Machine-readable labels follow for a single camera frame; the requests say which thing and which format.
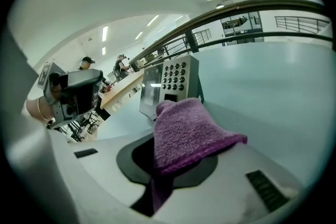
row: handrail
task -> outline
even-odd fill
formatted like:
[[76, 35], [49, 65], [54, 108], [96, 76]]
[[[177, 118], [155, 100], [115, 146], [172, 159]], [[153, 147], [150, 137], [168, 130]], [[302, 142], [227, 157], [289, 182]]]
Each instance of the handrail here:
[[[222, 39], [213, 40], [213, 41], [207, 42], [205, 44], [198, 45], [197, 47], [199, 49], [201, 49], [201, 48], [209, 47], [209, 46], [224, 43], [224, 42], [230, 42], [230, 41], [235, 41], [235, 40], [239, 40], [239, 39], [258, 38], [258, 37], [306, 37], [306, 38], [316, 38], [316, 39], [321, 39], [321, 40], [333, 42], [332, 38], [326, 37], [326, 36], [310, 34], [310, 33], [292, 33], [292, 32], [281, 31], [281, 32], [257, 32], [257, 33], [250, 33], [250, 34], [241, 34], [241, 35], [237, 35], [237, 36], [232, 36], [232, 37], [226, 37], [226, 38], [222, 38]], [[144, 67], [142, 67], [142, 68], [146, 68], [146, 67], [149, 67], [151, 65], [161, 63], [165, 59], [169, 59], [170, 57], [178, 56], [180, 54], [183, 54], [183, 53], [189, 52], [189, 51], [191, 51], [191, 49], [185, 49], [185, 50], [183, 50], [179, 53], [174, 53], [174, 54], [171, 54], [169, 56], [163, 57], [163, 58], [161, 58], [157, 61], [150, 61], [150, 62], [146, 63], [144, 65]]]
[[319, 18], [312, 18], [312, 17], [303, 17], [303, 16], [275, 16], [276, 18], [303, 18], [303, 19], [309, 19], [309, 20], [319, 20], [321, 22], [324, 22], [326, 24], [329, 23], [329, 21], [327, 20], [322, 20], [322, 19], [319, 19]]
[[146, 55], [160, 49], [165, 43], [169, 42], [173, 38], [176, 38], [182, 34], [186, 35], [191, 33], [192, 29], [197, 28], [199, 26], [214, 22], [216, 20], [234, 16], [242, 13], [255, 12], [261, 10], [298, 10], [302, 12], [312, 12], [316, 14], [320, 14], [327, 17], [327, 12], [325, 6], [307, 0], [250, 0], [243, 1], [239, 3], [234, 3], [231, 5], [227, 5], [221, 9], [214, 9], [205, 14], [202, 14], [185, 24], [175, 28], [152, 45], [147, 47], [146, 50], [139, 53], [133, 59], [130, 60], [130, 64], [133, 64], [144, 58]]

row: person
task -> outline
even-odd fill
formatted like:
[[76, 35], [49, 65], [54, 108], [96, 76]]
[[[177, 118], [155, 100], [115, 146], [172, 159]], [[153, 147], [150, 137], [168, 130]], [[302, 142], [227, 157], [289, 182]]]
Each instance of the person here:
[[119, 54], [116, 60], [116, 63], [114, 65], [114, 70], [119, 72], [121, 79], [124, 79], [128, 76], [127, 70], [129, 70], [130, 68], [125, 66], [122, 62], [122, 60], [124, 59], [124, 55], [123, 54]]
[[[91, 65], [93, 63], [96, 63], [95, 60], [91, 59], [88, 56], [85, 56], [82, 59], [82, 62], [80, 63], [80, 67], [78, 68], [79, 70], [87, 70], [91, 67]], [[102, 83], [104, 83], [106, 86], [109, 85], [109, 83], [107, 82], [106, 78], [103, 77]], [[97, 114], [105, 121], [110, 117], [110, 114], [105, 110], [105, 109], [101, 109], [100, 108], [100, 104], [101, 104], [101, 97], [98, 96], [98, 102], [97, 102], [97, 107], [95, 108], [95, 111], [97, 112]]]

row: screen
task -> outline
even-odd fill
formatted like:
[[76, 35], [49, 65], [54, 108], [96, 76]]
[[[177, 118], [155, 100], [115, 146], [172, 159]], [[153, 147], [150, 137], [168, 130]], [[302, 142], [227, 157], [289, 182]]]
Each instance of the screen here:
[[163, 63], [145, 69], [142, 81], [140, 112], [152, 117], [159, 103]]

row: access control terminal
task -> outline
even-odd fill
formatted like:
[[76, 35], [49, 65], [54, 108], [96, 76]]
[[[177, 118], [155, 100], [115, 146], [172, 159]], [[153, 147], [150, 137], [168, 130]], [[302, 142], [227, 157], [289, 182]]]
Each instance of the access control terminal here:
[[159, 63], [144, 70], [140, 112], [155, 120], [155, 108], [164, 100], [174, 102], [186, 98], [201, 98], [198, 60], [191, 55]]

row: wooden counter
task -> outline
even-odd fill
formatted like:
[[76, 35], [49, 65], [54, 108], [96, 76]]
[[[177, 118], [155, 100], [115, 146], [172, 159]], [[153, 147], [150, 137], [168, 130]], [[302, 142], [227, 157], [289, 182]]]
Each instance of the wooden counter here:
[[113, 105], [116, 103], [136, 85], [141, 83], [142, 78], [143, 70], [140, 70], [139, 72], [128, 75], [126, 78], [116, 83], [109, 92], [104, 94], [101, 100], [100, 108], [104, 109], [108, 105]]

